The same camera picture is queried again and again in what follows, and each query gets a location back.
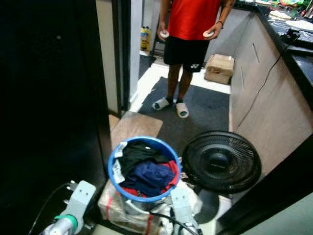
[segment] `taped box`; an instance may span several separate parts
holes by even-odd
[[[205,80],[229,84],[234,73],[235,59],[227,55],[211,55],[206,63]]]

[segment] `green part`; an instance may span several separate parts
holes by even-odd
[[[76,231],[76,229],[78,227],[78,222],[77,222],[76,218],[73,215],[70,215],[70,214],[58,215],[58,216],[54,217],[54,219],[63,219],[63,218],[69,219],[72,222],[72,224],[73,224],[73,233],[75,233],[75,231]]]

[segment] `blue laundry basket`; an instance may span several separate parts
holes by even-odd
[[[177,153],[174,151],[174,149],[172,149],[167,143],[165,143],[162,140],[159,140],[157,138],[153,138],[153,137],[148,137],[148,136],[137,136],[137,137],[133,137],[130,138],[128,140],[125,140],[125,142],[128,143],[132,143],[135,141],[142,141],[145,142],[146,144],[148,144],[149,146],[151,146],[154,149],[159,149],[161,151],[161,153],[164,156],[167,156],[169,158],[169,160],[174,160],[177,164],[177,168],[178,168],[178,180],[176,182],[176,184],[179,181],[180,178],[180,163],[179,163],[179,159],[178,159],[178,155]],[[115,162],[115,153],[116,151],[119,149],[120,144],[115,148],[115,150],[111,153],[110,157],[109,157],[109,163],[108,163],[108,173],[109,173],[109,178],[112,181],[112,184],[114,185],[114,187],[117,189],[117,191],[119,191],[123,196],[125,196],[128,199],[137,201],[137,202],[147,202],[147,203],[152,203],[158,200],[161,200],[164,197],[167,197],[171,190],[174,189],[176,187],[176,185],[172,186],[169,190],[167,190],[165,193],[156,196],[156,197],[137,197],[135,195],[132,195],[128,192],[126,192],[114,179],[113,176],[113,165]]]

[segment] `navy blue cloth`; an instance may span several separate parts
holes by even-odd
[[[147,197],[154,197],[162,194],[161,190],[174,177],[175,174],[168,166],[145,161],[138,164],[120,185],[126,188],[134,188]]]

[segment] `white object in hand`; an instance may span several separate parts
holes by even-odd
[[[162,38],[168,38],[168,36],[170,36],[170,33],[168,31],[165,31],[165,33],[163,31],[160,31],[160,35]]]
[[[203,36],[204,36],[205,38],[210,38],[210,37],[213,36],[213,34],[214,34],[214,31],[213,31],[213,32],[210,32],[210,33],[204,32],[204,33],[203,33]]]

